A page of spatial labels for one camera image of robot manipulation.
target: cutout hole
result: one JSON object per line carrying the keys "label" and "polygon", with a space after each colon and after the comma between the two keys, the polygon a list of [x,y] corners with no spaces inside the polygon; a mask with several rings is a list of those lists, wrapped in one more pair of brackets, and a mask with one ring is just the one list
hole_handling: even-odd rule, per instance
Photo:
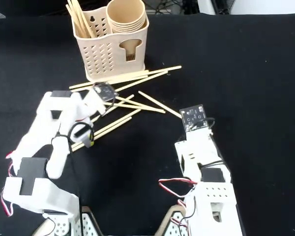
{"label": "cutout hole", "polygon": [[136,50],[141,44],[142,40],[136,38],[128,39],[119,44],[119,46],[126,52],[126,61],[132,61],[136,59]]}

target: paper cup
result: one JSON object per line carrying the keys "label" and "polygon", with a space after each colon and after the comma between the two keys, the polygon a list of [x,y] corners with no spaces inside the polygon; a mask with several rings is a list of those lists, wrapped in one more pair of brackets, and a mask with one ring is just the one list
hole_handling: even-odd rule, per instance
{"label": "paper cup", "polygon": [[141,0],[112,0],[106,14],[112,26],[130,27],[145,17],[145,5]]}
{"label": "paper cup", "polygon": [[136,24],[132,26],[121,27],[121,26],[111,25],[111,28],[114,31],[119,31],[119,32],[134,32],[141,29],[145,21],[146,21],[146,15],[144,15],[144,17],[140,21],[138,21]]}

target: black fabric surface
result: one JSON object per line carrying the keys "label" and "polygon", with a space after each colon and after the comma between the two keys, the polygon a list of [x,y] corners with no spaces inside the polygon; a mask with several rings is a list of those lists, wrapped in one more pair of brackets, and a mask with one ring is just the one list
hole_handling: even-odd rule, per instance
{"label": "black fabric surface", "polygon": [[[233,174],[248,236],[295,235],[295,15],[150,17],[146,67],[182,70],[120,93],[146,92],[174,110],[203,104]],[[43,94],[85,81],[67,17],[0,20],[0,191],[5,155],[27,132]],[[130,112],[116,109],[96,127]],[[141,112],[74,155],[82,202],[106,235],[155,233],[176,198],[159,178],[180,176],[181,120]],[[76,189],[70,165],[59,187]],[[30,235],[41,215],[0,205],[0,235]]]}

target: circuit board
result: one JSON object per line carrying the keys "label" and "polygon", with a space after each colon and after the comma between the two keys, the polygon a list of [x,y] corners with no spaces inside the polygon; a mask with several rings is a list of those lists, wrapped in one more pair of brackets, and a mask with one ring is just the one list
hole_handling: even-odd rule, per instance
{"label": "circuit board", "polygon": [[197,130],[208,126],[207,121],[203,120],[206,118],[203,105],[181,109],[180,114],[182,116],[185,132],[189,132],[191,129]]}

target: stacked paper cups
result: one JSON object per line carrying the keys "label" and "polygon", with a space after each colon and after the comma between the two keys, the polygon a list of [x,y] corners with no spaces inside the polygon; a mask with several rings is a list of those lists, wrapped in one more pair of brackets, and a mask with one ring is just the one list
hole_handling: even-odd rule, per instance
{"label": "stacked paper cups", "polygon": [[[106,8],[106,15],[113,33],[132,33],[143,28],[146,22],[145,5],[141,0],[112,0]],[[135,58],[136,47],[141,40],[129,39],[120,44],[127,58]]]}

